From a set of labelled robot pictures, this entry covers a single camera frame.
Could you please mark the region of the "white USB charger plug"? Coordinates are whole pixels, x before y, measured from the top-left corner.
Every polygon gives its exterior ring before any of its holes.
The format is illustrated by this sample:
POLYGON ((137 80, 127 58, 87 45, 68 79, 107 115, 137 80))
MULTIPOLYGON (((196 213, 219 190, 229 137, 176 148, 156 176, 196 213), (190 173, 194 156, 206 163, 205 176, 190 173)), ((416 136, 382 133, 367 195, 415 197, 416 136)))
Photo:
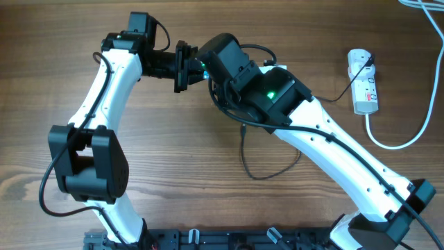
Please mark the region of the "white USB charger plug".
POLYGON ((365 80, 375 76, 374 59, 369 58, 366 62, 352 60, 349 62, 348 76, 351 80, 365 80))

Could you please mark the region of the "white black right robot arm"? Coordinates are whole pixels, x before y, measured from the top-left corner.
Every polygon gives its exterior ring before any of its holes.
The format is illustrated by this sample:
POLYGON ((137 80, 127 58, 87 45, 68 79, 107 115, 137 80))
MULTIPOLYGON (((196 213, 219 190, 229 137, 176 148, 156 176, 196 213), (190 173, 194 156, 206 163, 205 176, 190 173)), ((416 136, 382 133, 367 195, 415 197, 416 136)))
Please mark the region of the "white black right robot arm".
POLYGON ((311 90, 281 67, 259 67, 237 38, 222 33, 196 59, 209 76, 210 96, 228 117, 264 128, 316 163, 352 199, 357 211, 330 231, 340 249, 394 249, 435 195, 424 179, 390 170, 349 136, 311 90))

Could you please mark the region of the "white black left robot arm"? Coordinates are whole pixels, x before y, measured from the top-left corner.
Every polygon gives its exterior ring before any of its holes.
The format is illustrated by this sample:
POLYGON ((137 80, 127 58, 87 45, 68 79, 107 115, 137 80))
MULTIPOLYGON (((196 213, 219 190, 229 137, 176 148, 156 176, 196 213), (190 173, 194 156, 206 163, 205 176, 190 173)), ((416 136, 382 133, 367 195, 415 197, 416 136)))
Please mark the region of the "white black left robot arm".
POLYGON ((89 249, 156 249, 157 241, 126 194, 129 165, 117 131, 130 93, 141 77, 168 78, 175 92, 208 77, 197 48, 179 41, 174 52, 155 48, 161 23, 132 12, 126 30, 109 33, 94 53, 99 70, 81 107, 65 126, 49 132, 52 161, 61 192, 93 210, 105 227, 89 249))

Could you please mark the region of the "white power strip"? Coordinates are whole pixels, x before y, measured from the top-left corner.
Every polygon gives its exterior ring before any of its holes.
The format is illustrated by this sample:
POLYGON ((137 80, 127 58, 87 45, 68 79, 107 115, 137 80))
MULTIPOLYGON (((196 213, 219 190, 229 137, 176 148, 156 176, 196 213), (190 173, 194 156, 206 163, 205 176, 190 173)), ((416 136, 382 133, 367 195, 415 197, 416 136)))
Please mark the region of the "white power strip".
MULTIPOLYGON (((352 49, 348 53, 348 66, 352 60, 366 62, 372 54, 364 49, 352 49)), ((378 111, 375 77, 365 80, 353 79, 351 85, 352 103, 357 115, 372 114, 378 111)))

